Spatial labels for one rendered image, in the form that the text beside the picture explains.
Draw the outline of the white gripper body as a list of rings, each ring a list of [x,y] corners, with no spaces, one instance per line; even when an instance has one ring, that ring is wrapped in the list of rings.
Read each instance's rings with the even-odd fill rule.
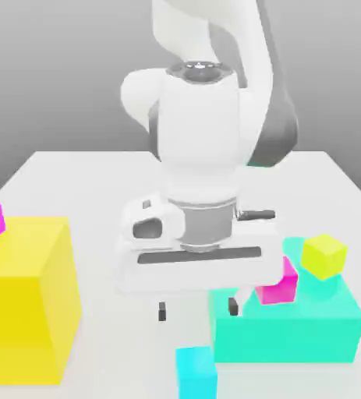
[[[115,286],[126,294],[207,291],[277,284],[283,277],[279,234],[241,235],[214,251],[138,249],[124,238],[115,248]]]

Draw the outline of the small magenta cube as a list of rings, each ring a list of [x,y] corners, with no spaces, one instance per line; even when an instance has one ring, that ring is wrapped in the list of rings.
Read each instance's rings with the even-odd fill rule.
[[[294,302],[299,275],[287,256],[283,256],[283,277],[275,285],[260,286],[255,292],[261,305]]]

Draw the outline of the small cyan cube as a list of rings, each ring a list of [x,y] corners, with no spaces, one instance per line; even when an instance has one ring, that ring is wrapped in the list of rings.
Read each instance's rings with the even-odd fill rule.
[[[211,346],[175,350],[178,399],[217,399],[218,371]]]

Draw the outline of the small yellow-green cube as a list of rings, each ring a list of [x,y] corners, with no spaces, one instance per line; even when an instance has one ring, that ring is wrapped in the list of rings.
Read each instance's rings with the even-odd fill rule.
[[[324,281],[339,275],[345,266],[348,246],[327,235],[317,235],[305,240],[301,266],[317,279]]]

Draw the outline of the large turquoise box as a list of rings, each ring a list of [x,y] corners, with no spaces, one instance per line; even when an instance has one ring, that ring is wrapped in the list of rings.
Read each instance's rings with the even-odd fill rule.
[[[303,237],[288,237],[283,250],[298,273],[293,302],[263,305],[256,294],[241,316],[231,316],[235,289],[208,294],[217,363],[349,363],[361,337],[361,308],[341,275],[317,280],[301,265]]]

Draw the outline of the large yellow box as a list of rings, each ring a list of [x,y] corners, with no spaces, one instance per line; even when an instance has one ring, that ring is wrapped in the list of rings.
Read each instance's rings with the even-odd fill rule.
[[[0,385],[62,380],[81,317],[69,221],[7,217],[0,234]]]

